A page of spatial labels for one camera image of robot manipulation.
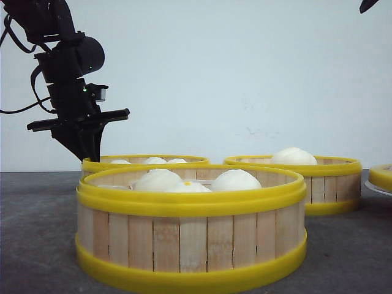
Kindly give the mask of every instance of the black robotic arm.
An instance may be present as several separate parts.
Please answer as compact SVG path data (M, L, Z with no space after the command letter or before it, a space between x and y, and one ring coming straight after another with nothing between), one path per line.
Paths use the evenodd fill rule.
M103 66L104 50L95 39L75 32L65 0L2 1L8 20L15 20L24 29L27 40L45 50L34 55L39 65L33 70L31 84L39 100L34 83L42 72L54 108L50 112L58 118L34 121L28 124L28 129L50 130L52 137L80 160L90 157L98 162L105 125L129 115L127 108L101 112L97 102L105 99L108 87L86 84L82 78ZM46 45L57 41L52 49Z

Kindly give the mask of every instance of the yellow rim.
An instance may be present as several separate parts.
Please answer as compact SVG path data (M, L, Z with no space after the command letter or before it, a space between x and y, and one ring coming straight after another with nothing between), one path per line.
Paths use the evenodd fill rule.
M332 156L315 156L316 159L335 159L342 160L349 163L346 164L325 164L325 165L285 165L285 164L262 164L253 162L238 162L237 159L242 158L271 158L272 155L245 155L245 156L230 156L224 160L225 164L239 164L239 165L253 165L257 167L273 167L283 168L285 170L292 170L300 173L303 176L345 176L353 173L360 173L362 171L361 163L352 158L332 157Z
M307 203L305 204L305 215L325 216L327 214L348 213L357 210L360 199L336 203Z
M245 268L210 273L163 273L126 268L105 262L87 252L75 237L80 267L100 282L123 290L146 294L219 294L261 287L288 276L299 267L306 255L303 242L277 259Z
M392 191L392 164L371 167L369 182L387 191Z
M199 165L166 165L167 168L200 168ZM82 178L77 187L78 201L90 208L111 213L136 216L227 216L256 213L283 208L298 203L306 196L303 177L288 170L240 165L206 165L203 168L242 168L252 171L268 171L290 176L291 183L261 188L212 193L163 193L114 190L96 187L89 182L105 175L149 170L151 167L121 168L102 171Z
M109 156L101 156L101 159L117 159L117 158L128 158L131 160L131 158L135 157L145 157L146 159L149 157L176 157L176 158L183 158L183 159L197 159L197 161L189 162L189 163L183 163L183 164L209 164L209 160L206 157L200 157L200 156L190 156L190 155L171 155L171 154L132 154L132 155L109 155ZM132 167L140 167L144 166L143 164L132 164ZM90 173L98 173L103 170L111 170L112 168L123 168L123 167L129 167L128 164L111 164L108 162L93 162L90 161L90 158L85 158L83 159L83 162L81 163L81 169L90 172Z

